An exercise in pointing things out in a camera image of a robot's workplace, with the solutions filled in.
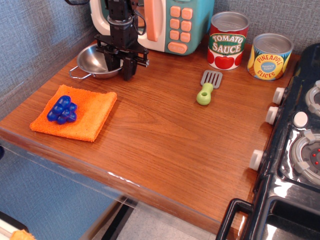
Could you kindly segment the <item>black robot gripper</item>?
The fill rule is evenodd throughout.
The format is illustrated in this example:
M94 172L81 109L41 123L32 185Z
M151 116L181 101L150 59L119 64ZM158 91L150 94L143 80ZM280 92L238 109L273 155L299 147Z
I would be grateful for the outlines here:
M108 71L121 67L123 61L123 79L129 81L136 74L137 64L148 67L149 51L138 43L138 31L131 22L110 24L110 35L97 34L96 49L104 54Z

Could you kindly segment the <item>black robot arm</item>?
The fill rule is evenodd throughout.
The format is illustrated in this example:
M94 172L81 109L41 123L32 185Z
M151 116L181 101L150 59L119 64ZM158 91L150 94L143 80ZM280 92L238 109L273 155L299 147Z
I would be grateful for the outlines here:
M128 81L136 74L137 66L149 66L148 49L138 42L137 0L106 0L107 22L110 35L97 34L96 50L104 55L107 69L116 70L122 65L123 78Z

